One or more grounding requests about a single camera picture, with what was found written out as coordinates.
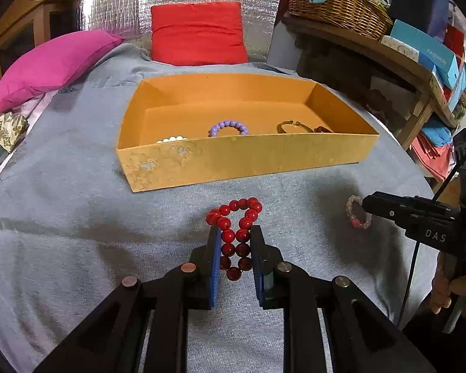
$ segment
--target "gray fabric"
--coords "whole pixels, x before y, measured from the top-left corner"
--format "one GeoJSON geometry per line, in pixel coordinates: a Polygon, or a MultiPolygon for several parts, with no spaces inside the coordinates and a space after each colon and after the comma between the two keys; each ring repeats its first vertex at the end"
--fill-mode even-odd
{"type": "MultiPolygon", "coordinates": [[[[234,198],[262,201],[258,222],[286,260],[318,278],[348,276],[397,318],[414,242],[379,218],[367,231],[352,229],[345,202],[376,190],[423,196],[431,190],[400,146],[360,110],[381,136],[359,164],[130,191],[115,145],[142,78],[267,73],[266,65],[256,66],[175,68],[125,44],[53,98],[0,175],[0,349],[19,373],[31,372],[124,276],[155,279],[187,261],[207,239],[207,211],[234,198]]],[[[408,316],[429,291],[435,257],[424,246],[419,251],[408,316]]],[[[280,372],[282,332],[282,312],[259,308],[252,272],[235,283],[221,274],[215,309],[190,313],[188,371],[280,372]]]]}

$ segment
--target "white pearl bracelet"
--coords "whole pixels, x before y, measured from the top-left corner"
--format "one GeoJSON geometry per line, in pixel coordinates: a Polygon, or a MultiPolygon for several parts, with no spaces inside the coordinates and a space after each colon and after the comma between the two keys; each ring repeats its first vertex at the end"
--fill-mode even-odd
{"type": "Polygon", "coordinates": [[[171,136],[169,139],[159,140],[157,143],[175,142],[177,140],[188,140],[188,139],[182,136],[177,136],[177,137],[171,136]]]}

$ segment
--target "metal pin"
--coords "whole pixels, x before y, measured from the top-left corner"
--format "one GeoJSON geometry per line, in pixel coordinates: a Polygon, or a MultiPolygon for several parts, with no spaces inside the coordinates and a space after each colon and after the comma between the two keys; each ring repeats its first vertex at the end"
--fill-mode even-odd
{"type": "Polygon", "coordinates": [[[278,264],[278,270],[282,272],[290,272],[292,270],[292,264],[282,261],[278,264]]]}
{"type": "Polygon", "coordinates": [[[134,276],[126,276],[124,279],[123,279],[123,286],[125,288],[132,288],[134,285],[136,285],[138,282],[138,279],[135,278],[134,276]]]}
{"type": "Polygon", "coordinates": [[[197,269],[197,266],[191,262],[187,262],[181,266],[181,270],[186,274],[192,273],[195,269],[197,269]]]}
{"type": "Polygon", "coordinates": [[[346,288],[348,285],[350,285],[350,280],[345,276],[337,276],[335,278],[335,283],[341,288],[346,288]]]}

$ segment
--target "purple beaded bracelet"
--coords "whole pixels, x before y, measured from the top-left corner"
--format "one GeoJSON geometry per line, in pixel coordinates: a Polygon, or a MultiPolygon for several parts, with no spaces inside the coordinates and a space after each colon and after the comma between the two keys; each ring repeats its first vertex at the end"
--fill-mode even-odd
{"type": "Polygon", "coordinates": [[[222,128],[235,128],[237,129],[241,135],[248,135],[249,131],[247,130],[247,127],[245,125],[242,125],[240,122],[235,122],[235,121],[222,121],[219,122],[217,125],[214,125],[210,130],[209,130],[209,137],[216,137],[217,132],[219,129],[222,128]]]}

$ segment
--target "orange cardboard box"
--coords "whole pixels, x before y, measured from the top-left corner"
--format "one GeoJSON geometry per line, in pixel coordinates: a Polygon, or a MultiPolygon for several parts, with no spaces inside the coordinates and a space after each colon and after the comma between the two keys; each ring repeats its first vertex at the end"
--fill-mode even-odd
{"type": "Polygon", "coordinates": [[[316,82],[260,74],[205,73],[143,80],[123,118],[117,156],[133,192],[297,169],[357,163],[378,133],[316,82]],[[246,125],[208,137],[222,120],[246,125]],[[334,133],[276,127],[299,121],[334,133]],[[157,143],[171,136],[188,140],[157,143]]]}

